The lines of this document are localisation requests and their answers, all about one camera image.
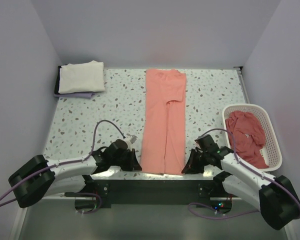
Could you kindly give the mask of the salmon pink t-shirt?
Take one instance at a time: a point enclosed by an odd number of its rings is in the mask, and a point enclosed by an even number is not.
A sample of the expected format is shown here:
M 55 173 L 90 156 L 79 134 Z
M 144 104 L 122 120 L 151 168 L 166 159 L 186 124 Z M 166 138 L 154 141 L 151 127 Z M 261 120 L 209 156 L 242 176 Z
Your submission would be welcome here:
M 181 175 L 186 151 L 186 75 L 176 69 L 148 69 L 145 83 L 142 170 Z

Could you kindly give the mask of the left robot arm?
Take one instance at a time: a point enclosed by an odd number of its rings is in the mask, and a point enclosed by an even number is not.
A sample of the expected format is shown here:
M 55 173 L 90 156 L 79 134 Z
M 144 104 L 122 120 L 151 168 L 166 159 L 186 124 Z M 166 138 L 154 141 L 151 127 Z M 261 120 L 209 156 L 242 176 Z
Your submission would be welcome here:
M 94 184 L 89 177 L 106 172 L 110 167 L 122 171 L 141 171 L 132 142 L 117 139 L 80 159 L 47 160 L 36 155 L 8 179 L 20 208 L 38 203 L 43 197 L 61 193 L 80 193 L 89 196 Z

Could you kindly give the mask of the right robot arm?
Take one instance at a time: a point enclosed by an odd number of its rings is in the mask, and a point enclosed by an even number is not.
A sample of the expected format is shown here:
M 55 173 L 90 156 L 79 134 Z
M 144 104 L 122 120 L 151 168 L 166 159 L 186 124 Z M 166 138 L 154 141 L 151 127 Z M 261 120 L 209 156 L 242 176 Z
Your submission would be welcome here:
M 221 172 L 213 178 L 213 192 L 220 197 L 228 193 L 246 201 L 275 230 L 300 219 L 300 200 L 287 177 L 259 170 L 227 146 L 219 147 L 209 134 L 197 138 L 196 143 L 198 146 L 191 150 L 182 174 L 203 173 L 207 165 L 217 167 Z

